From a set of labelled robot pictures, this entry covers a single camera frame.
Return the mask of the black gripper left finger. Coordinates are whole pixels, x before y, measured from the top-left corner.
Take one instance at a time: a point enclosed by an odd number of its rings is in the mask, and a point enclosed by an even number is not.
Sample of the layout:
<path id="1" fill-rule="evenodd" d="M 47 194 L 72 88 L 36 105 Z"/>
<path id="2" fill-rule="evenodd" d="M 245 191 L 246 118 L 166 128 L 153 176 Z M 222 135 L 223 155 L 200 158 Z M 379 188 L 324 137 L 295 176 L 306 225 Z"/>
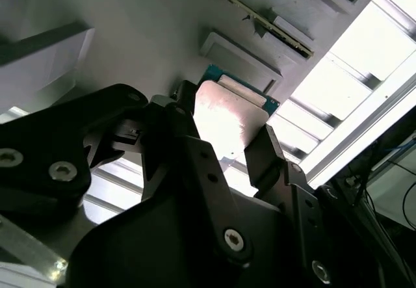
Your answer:
<path id="1" fill-rule="evenodd" d="M 185 153 L 215 154 L 183 104 L 113 85 L 1 126 L 1 212 L 50 237 L 79 214 L 92 171 L 125 152 L 144 161 L 144 200 Z"/>

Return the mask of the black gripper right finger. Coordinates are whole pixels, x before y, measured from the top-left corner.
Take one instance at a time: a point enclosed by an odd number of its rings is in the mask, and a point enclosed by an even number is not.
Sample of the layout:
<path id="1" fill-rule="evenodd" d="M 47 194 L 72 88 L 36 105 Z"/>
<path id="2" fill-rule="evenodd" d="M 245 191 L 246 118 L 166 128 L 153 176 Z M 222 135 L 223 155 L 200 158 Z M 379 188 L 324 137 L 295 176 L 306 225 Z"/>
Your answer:
<path id="1" fill-rule="evenodd" d="M 403 287 L 405 265 L 376 217 L 338 185 L 312 189 L 263 126 L 245 149 L 255 197 L 278 210 L 278 287 Z"/>

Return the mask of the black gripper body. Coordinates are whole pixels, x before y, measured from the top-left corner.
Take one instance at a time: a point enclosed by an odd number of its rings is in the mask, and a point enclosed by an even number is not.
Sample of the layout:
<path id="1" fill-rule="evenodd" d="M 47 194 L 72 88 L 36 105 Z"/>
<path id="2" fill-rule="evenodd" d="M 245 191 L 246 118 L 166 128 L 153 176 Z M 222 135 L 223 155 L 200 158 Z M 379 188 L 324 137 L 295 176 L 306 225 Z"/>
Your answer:
<path id="1" fill-rule="evenodd" d="M 151 198 L 87 234 L 70 258 L 66 285 L 296 285 L 288 212 L 231 191 L 212 153 L 185 153 Z"/>

